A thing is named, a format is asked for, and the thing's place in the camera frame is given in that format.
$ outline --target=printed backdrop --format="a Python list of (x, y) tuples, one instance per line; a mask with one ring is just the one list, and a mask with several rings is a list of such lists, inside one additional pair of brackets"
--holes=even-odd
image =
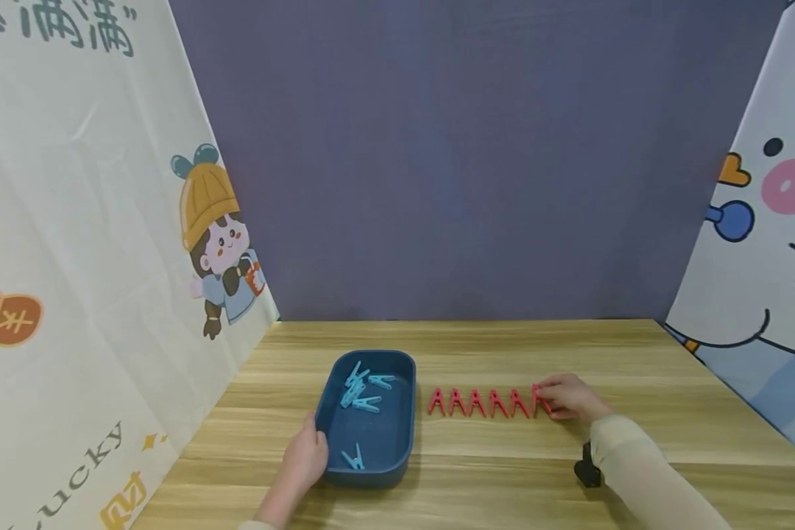
[(0, 0), (0, 529), (125, 529), (277, 317), (167, 1)]
[(795, 443), (795, 0), (787, 4), (666, 323)]

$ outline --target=child's left hand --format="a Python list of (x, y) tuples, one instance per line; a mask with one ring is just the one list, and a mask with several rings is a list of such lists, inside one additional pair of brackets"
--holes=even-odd
[(286, 447), (277, 481), (285, 482), (298, 495), (303, 495), (324, 474), (328, 456), (327, 437), (315, 431), (315, 416), (310, 412), (303, 420), (303, 428)]

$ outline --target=white sleeve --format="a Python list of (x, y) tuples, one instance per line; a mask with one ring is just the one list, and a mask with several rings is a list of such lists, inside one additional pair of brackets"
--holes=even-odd
[(656, 443), (623, 415), (592, 424), (592, 459), (607, 486), (648, 530), (730, 530)]

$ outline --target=pig eye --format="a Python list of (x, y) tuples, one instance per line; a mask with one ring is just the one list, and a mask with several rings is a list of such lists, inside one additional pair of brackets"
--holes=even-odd
[(766, 156), (778, 156), (783, 151), (783, 140), (780, 138), (770, 138), (763, 146), (763, 154)]

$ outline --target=table surface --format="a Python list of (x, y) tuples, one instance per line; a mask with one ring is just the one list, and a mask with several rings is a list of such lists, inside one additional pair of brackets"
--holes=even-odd
[(409, 470), (388, 491), (315, 487), (293, 529), (640, 528), (606, 487), (579, 486), (579, 425), (427, 415), (437, 386), (509, 402), (556, 372), (642, 425), (734, 529), (795, 529), (795, 448), (651, 320), (277, 323), (133, 528), (234, 530), (251, 518), (332, 363), (362, 348), (417, 363)]

